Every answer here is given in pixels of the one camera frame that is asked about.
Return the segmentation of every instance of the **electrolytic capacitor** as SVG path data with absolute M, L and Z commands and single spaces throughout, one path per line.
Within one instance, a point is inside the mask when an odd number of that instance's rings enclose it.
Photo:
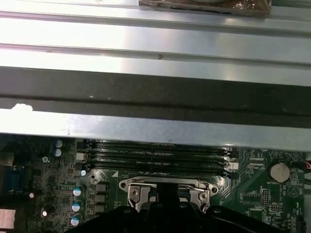
M 61 140 L 57 140 L 55 141 L 54 145 L 56 148 L 61 148 L 63 146 L 63 142 Z
M 72 206 L 72 210 L 74 212 L 78 212 L 83 207 L 83 201 L 77 200 Z
M 70 222 L 71 222 L 72 226 L 77 226 L 81 223 L 81 221 L 82 221 L 82 215 L 76 214 L 72 217 Z
M 51 215 L 52 213 L 54 213 L 56 210 L 55 206 L 46 206 L 44 208 L 42 208 L 42 216 L 43 217 L 47 217 L 49 215 Z
M 79 185 L 79 186 L 77 186 L 77 187 L 74 188 L 74 190 L 73 190 L 72 193 L 73 193 L 76 197 L 78 197 L 78 196 L 82 195 L 82 194 L 84 193 L 84 191 L 85 191 L 84 185 Z
M 55 149 L 53 154 L 54 154 L 55 157 L 59 157 L 59 156 L 62 155 L 62 151 L 60 149 Z

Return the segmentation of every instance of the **motherboard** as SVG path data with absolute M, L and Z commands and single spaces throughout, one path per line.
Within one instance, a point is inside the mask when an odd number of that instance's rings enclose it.
M 0 209 L 16 210 L 15 232 L 62 233 L 122 205 L 143 211 L 157 199 L 155 183 L 177 183 L 180 200 L 202 212 L 222 205 L 285 232 L 302 233 L 303 156 L 15 136 L 0 149 Z

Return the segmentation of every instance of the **plastic bag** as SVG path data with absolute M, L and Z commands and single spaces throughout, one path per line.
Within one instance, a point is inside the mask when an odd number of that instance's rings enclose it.
M 139 0 L 140 6 L 207 11 L 242 16 L 264 17 L 271 12 L 271 0 L 224 0 L 206 3 L 203 0 Z

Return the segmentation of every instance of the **black ram slot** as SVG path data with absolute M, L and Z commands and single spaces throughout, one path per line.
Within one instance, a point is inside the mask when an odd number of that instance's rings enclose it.
M 128 154 L 114 154 L 114 153 L 96 153 L 89 155 L 89 158 L 122 158 L 122 159 L 140 159 L 140 160 L 153 160 L 153 161 L 168 161 L 168 162 L 188 162 L 188 163 L 217 163 L 217 164 L 225 164 L 225 160 L 223 157 L 190 157 L 190 158 L 183 158 L 183 157 L 175 157 L 175 156 L 155 156 L 155 155 L 128 155 Z
M 221 155 L 219 153 L 202 153 L 202 152 L 175 152 L 175 151 L 163 151 L 163 150 L 136 150 L 129 148 L 106 148 L 106 147 L 98 147 L 92 148 L 88 152 L 90 153 L 118 153 L 118 154 L 130 154 L 130 155 L 154 155 L 154 156 L 178 156 L 178 157 L 188 157 L 191 158 L 193 156 L 202 156 L 202 157 L 216 157 Z
M 109 141 L 109 140 L 88 140 L 87 145 L 92 148 L 98 147 L 113 147 L 113 148 L 129 148 L 140 150 L 165 150 L 165 151 L 180 151 L 180 152 L 210 152 L 219 155 L 226 155 L 228 151 L 222 148 L 199 147 L 188 145 L 177 145 L 167 143 L 144 143 L 144 142 L 124 142 L 124 141 Z
M 202 175 L 218 175 L 227 176 L 229 173 L 223 169 L 206 169 L 206 168 L 184 168 L 184 167 L 162 167 L 162 166 L 132 166 L 129 164 L 107 164 L 107 163 L 93 163 L 90 164 L 90 169 L 121 169 L 126 171 L 138 173 L 165 173 L 165 174 L 189 174 L 191 176 Z
M 113 163 L 113 164 L 129 164 L 135 166 L 146 166 L 146 169 L 149 166 L 162 166 L 162 167 L 181 167 L 187 168 L 192 167 L 196 168 L 204 168 L 204 169 L 223 169 L 223 165 L 219 163 L 189 163 L 189 162 L 170 162 L 170 161 L 161 161 L 161 160 L 137 160 L 137 159 L 116 159 L 114 157 L 105 157 L 105 158 L 95 158 L 90 162 L 96 163 Z

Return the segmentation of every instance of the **metal rail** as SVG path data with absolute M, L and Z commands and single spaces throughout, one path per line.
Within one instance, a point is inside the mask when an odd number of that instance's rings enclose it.
M 53 2 L 0 3 L 0 67 L 311 86 L 311 9 L 274 6 L 256 19 L 142 10 L 133 0 Z M 23 96 L 6 93 L 29 80 L 9 78 L 0 74 L 0 98 L 15 106 L 0 110 L 2 133 L 311 150 L 310 129 L 35 112 L 29 97 L 19 105 Z

